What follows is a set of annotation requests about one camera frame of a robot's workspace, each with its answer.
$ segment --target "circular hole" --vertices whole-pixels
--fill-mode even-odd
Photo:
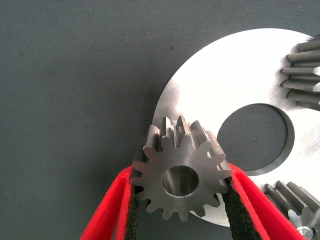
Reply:
[[[257,103],[232,113],[222,124],[217,140],[229,163],[255,176],[284,162],[293,146],[294,129],[283,111]]]
[[[198,186],[197,173],[188,166],[174,166],[162,176],[164,189],[174,197],[190,195]]]

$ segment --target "gray fabric surface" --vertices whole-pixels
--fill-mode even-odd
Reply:
[[[317,0],[1,1],[0,239],[78,239],[188,58],[248,29],[314,35],[319,19]],[[140,209],[137,239],[231,234]]]

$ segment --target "metal plate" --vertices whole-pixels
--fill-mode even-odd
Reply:
[[[211,43],[171,78],[152,124],[160,127],[163,117],[177,119],[183,114],[189,123],[199,120],[217,136],[234,111],[250,104],[274,106],[287,124],[286,145],[272,163],[247,174],[259,187],[267,183],[274,186],[278,180],[293,181],[320,199],[320,111],[297,106],[286,98],[289,90],[280,87],[288,78],[280,70],[291,65],[286,55],[297,52],[297,43],[310,38],[296,31],[265,28],[238,32]],[[223,205],[205,205],[205,212],[202,219],[229,225]]]

